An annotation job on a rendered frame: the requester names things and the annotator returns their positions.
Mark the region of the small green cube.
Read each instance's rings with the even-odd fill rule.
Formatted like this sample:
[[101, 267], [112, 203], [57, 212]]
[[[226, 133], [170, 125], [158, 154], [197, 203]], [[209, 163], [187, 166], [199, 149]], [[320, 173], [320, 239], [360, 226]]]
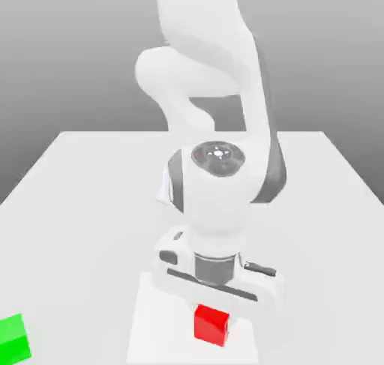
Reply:
[[31, 349], [22, 315], [0, 320], [0, 365], [15, 365], [31, 358]]

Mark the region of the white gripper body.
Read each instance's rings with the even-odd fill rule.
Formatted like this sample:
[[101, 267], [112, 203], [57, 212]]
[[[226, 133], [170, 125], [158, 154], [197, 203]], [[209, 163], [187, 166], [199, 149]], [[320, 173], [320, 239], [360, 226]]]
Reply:
[[153, 258], [154, 283], [187, 304], [206, 305], [235, 316], [273, 319], [281, 311], [284, 278], [238, 258]]

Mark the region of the small red cube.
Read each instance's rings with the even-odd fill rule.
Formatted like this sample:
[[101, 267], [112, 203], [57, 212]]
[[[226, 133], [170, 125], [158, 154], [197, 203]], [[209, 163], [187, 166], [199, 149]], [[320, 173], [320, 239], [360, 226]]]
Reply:
[[194, 337], [224, 347], [228, 337], [229, 317], [229, 313], [199, 304], [194, 312]]

